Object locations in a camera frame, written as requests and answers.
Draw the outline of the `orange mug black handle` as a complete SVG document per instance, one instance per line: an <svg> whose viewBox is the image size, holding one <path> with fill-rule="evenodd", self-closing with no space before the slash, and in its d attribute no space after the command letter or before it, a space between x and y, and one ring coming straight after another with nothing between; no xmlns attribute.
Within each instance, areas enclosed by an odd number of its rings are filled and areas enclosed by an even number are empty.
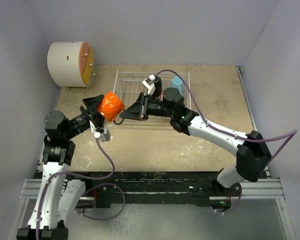
<svg viewBox="0 0 300 240"><path fill-rule="evenodd" d="M113 122L124 109L125 104L113 92L108 92L97 107L97 111L108 122Z"/></svg>

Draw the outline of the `light blue mug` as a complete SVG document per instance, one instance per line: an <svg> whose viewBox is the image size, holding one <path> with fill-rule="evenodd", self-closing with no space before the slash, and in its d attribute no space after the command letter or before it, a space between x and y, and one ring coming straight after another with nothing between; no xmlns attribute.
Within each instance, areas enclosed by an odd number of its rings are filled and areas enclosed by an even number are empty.
<svg viewBox="0 0 300 240"><path fill-rule="evenodd" d="M178 76L172 78L172 80L169 83L169 87L178 89L180 95L183 95L185 90L185 85Z"/></svg>

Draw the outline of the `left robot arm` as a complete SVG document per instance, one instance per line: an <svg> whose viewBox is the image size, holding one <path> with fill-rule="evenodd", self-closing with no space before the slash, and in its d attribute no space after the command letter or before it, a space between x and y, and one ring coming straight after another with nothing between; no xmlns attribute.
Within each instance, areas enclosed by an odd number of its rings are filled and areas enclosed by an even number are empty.
<svg viewBox="0 0 300 240"><path fill-rule="evenodd" d="M87 179L72 179L64 185L76 145L72 138L88 129L103 130L105 118L98 112L104 95L83 99L81 114L68 119L54 110L45 117L42 180L27 226L17 230L18 240L66 240L66 227L81 196L93 191Z"/></svg>

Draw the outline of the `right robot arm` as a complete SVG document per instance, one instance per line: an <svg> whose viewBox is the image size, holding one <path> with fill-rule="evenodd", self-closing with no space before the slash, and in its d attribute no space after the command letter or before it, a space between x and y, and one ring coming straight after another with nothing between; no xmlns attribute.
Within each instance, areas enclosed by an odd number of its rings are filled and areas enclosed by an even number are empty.
<svg viewBox="0 0 300 240"><path fill-rule="evenodd" d="M209 141L235 156L235 165L221 169L211 181L212 190L218 196L244 180L257 182L272 158L259 132L253 130L247 134L209 125L198 112L185 106L184 97L176 88L165 89L162 99L142 92L119 116L136 121L146 121L149 116L169 117L175 131Z"/></svg>

